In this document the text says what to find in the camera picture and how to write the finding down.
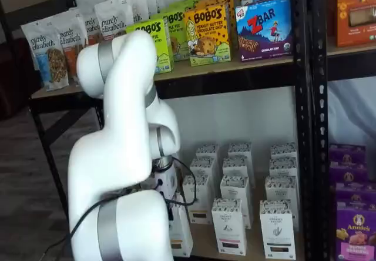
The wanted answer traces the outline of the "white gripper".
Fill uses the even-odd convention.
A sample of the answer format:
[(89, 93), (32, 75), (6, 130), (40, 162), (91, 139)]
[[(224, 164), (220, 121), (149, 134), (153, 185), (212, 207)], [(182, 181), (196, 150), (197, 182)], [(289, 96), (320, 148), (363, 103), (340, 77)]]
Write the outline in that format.
[[(164, 172), (154, 172), (155, 190), (163, 195), (165, 199), (173, 199), (177, 189), (176, 168), (171, 166)], [(174, 220), (173, 204), (167, 203), (167, 213), (170, 221)]]

